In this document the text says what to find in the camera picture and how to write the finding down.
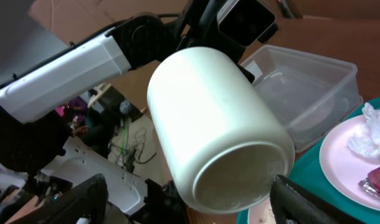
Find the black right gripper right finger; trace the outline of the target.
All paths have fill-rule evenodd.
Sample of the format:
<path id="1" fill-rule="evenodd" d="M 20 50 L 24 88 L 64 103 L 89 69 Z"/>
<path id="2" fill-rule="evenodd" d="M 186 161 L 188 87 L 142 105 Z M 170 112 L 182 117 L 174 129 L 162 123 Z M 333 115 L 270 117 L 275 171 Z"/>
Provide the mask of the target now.
<path id="1" fill-rule="evenodd" d="M 276 224 L 361 223 L 282 175 L 274 178 L 270 204 Z"/>

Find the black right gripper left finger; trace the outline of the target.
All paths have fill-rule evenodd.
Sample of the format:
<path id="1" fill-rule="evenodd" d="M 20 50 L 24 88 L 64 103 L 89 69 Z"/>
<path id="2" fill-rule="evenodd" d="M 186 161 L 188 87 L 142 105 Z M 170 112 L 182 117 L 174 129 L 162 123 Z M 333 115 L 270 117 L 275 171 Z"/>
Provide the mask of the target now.
<path id="1" fill-rule="evenodd" d="M 105 177 L 96 174 L 13 224 L 70 224 L 77 223 L 80 218 L 101 224 L 105 219 L 107 200 Z"/>

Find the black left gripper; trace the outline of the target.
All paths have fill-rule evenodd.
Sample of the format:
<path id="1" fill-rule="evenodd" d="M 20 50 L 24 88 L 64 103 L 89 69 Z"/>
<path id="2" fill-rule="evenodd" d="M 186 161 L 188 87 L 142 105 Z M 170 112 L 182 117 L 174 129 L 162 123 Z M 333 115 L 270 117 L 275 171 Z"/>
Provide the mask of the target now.
<path id="1" fill-rule="evenodd" d="M 178 39 L 175 51 L 190 47 L 210 47 L 225 53 L 238 64 L 245 47 L 218 29 L 217 14 L 225 4 L 219 0 L 190 0 L 174 24 Z"/>

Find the white cup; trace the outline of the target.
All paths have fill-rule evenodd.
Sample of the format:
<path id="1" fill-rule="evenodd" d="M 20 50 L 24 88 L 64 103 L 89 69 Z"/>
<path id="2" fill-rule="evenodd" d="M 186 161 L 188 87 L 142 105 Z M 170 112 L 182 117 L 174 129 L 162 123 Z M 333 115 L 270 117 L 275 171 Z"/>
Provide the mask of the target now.
<path id="1" fill-rule="evenodd" d="M 177 191 L 202 213 L 228 214 L 266 198 L 295 162 L 291 137 L 226 54 L 208 47 L 163 60 L 147 102 Z"/>

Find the red foil wrapper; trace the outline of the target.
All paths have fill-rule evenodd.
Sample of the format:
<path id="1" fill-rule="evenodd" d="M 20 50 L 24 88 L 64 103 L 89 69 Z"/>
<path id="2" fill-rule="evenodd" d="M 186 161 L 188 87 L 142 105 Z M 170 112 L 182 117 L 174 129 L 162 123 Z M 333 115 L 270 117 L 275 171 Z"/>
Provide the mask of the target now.
<path id="1" fill-rule="evenodd" d="M 380 167 L 370 171 L 368 176 L 361 180 L 358 185 L 365 192 L 380 199 Z"/>

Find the white tissue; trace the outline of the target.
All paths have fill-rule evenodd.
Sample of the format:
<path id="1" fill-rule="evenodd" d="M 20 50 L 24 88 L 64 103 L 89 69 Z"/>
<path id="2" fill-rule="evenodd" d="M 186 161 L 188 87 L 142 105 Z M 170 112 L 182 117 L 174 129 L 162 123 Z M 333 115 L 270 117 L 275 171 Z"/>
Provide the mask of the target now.
<path id="1" fill-rule="evenodd" d="M 347 146 L 365 159 L 380 161 L 380 110 L 365 103 L 361 111 L 366 122 L 356 128 L 356 132 L 348 139 Z"/>

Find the pink small bowl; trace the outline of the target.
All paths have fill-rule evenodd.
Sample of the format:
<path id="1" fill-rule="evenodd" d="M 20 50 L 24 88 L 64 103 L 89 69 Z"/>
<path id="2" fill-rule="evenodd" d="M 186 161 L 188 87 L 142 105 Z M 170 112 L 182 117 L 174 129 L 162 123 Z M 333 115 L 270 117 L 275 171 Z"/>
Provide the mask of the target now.
<path id="1" fill-rule="evenodd" d="M 249 209 L 248 224 L 276 224 L 269 199 Z"/>

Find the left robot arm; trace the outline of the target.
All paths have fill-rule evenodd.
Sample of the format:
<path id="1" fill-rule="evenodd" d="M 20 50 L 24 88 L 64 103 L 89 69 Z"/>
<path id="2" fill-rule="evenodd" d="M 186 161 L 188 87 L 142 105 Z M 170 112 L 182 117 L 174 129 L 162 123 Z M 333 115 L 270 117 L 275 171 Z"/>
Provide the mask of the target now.
<path id="1" fill-rule="evenodd" d="M 238 61 L 274 22 L 257 1 L 189 1 L 168 22 L 143 13 L 102 28 L 0 85 L 0 163 L 33 174 L 63 155 L 69 131 L 56 109 L 95 85 L 188 47 Z"/>

